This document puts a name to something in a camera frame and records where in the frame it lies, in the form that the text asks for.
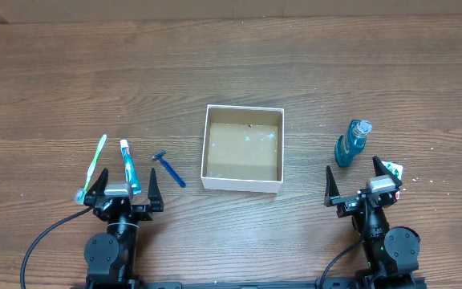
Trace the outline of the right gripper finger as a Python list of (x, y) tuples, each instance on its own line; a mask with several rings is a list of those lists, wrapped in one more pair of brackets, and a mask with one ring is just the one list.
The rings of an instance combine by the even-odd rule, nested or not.
[(402, 182), (401, 181), (398, 181), (397, 178), (390, 172), (388, 171), (382, 161), (380, 160), (379, 157), (377, 156), (373, 156), (372, 157), (372, 160), (373, 160), (373, 165), (374, 165), (374, 169), (375, 169), (375, 175), (378, 177), (378, 176), (382, 176), (382, 175), (388, 175), (389, 177), (391, 177), (391, 179), (394, 181), (394, 183), (400, 187), (402, 185)]
[(324, 195), (325, 199), (337, 199), (340, 198), (340, 193), (334, 179), (331, 167), (326, 167), (326, 191)]

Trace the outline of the teal toothpaste tube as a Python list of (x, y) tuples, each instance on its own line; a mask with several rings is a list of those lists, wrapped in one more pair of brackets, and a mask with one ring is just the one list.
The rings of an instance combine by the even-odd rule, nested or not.
[(124, 160), (124, 172), (126, 181), (131, 184), (132, 192), (134, 195), (142, 194), (140, 181), (136, 175), (136, 169), (132, 160), (132, 155), (127, 140), (120, 140), (120, 151)]

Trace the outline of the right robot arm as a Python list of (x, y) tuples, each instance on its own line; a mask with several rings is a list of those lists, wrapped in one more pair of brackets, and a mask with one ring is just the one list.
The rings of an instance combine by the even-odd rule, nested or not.
[(332, 266), (357, 246), (364, 249), (368, 268), (347, 280), (349, 288), (425, 288), (419, 269), (419, 235), (405, 226), (390, 227), (384, 209), (398, 201), (402, 181), (377, 157), (372, 157), (375, 176), (356, 195), (342, 197), (330, 167), (326, 167), (324, 205), (334, 206), (340, 218), (351, 217), (359, 240), (338, 254), (326, 267), (317, 287), (326, 287)]

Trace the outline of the green toothbrush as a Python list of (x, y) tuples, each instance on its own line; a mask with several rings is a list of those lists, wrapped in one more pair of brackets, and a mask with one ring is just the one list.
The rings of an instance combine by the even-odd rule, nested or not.
[(107, 134), (103, 134), (99, 140), (99, 143), (97, 145), (92, 161), (87, 169), (87, 175), (86, 175), (86, 181), (85, 181), (84, 187), (82, 189), (79, 189), (76, 194), (75, 202), (79, 206), (83, 204), (83, 199), (88, 191), (89, 185), (91, 184), (91, 178), (95, 172), (95, 167), (98, 162), (99, 155), (101, 154), (103, 150), (106, 140), (107, 140)]

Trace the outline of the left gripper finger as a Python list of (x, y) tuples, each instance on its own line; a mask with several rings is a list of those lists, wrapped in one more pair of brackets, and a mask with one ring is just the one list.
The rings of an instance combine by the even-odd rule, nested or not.
[(94, 182), (90, 189), (86, 190), (85, 197), (93, 197), (103, 195), (108, 182), (108, 169), (104, 168), (98, 179)]
[(151, 206), (162, 206), (164, 204), (161, 197), (160, 189), (158, 187), (156, 171), (151, 168), (149, 185), (148, 185), (148, 199)]

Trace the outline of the blue mouthwash bottle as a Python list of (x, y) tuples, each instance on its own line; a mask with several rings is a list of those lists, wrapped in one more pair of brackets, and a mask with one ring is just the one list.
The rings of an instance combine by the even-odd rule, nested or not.
[(372, 124), (368, 120), (350, 122), (346, 133), (339, 137), (334, 147), (334, 156), (339, 167), (349, 167), (353, 158), (364, 150), (371, 130)]

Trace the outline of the green white soap packet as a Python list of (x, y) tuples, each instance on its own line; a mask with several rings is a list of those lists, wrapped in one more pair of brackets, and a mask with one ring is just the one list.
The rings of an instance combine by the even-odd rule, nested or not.
[[(402, 177), (403, 177), (403, 166), (402, 165), (399, 165), (399, 164), (396, 164), (390, 161), (382, 161), (382, 163), (384, 167), (397, 178), (398, 181), (402, 181)], [(400, 197), (399, 187), (397, 185), (392, 185), (389, 188), (390, 191), (393, 191), (394, 189), (397, 189), (397, 191), (395, 192), (395, 199), (399, 200), (399, 197)]]

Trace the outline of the blue disposable razor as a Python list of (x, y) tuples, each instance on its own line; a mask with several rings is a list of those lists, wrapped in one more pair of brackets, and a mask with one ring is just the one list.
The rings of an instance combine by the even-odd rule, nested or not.
[(185, 188), (186, 183), (184, 180), (180, 177), (180, 175), (176, 172), (176, 170), (164, 159), (164, 155), (167, 153), (166, 150), (162, 150), (158, 152), (157, 154), (154, 154), (152, 156), (153, 161), (159, 161), (166, 171), (172, 176), (172, 178), (176, 181), (176, 183), (181, 187)]

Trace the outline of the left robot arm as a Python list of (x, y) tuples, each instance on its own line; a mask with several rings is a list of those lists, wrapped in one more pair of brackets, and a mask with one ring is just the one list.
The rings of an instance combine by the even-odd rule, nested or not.
[(131, 183), (110, 183), (107, 169), (83, 198), (83, 204), (107, 223), (106, 231), (91, 237), (84, 248), (87, 288), (146, 287), (134, 270), (139, 223), (151, 221), (155, 212), (164, 210), (154, 169), (149, 178), (149, 203), (134, 205), (132, 199)]

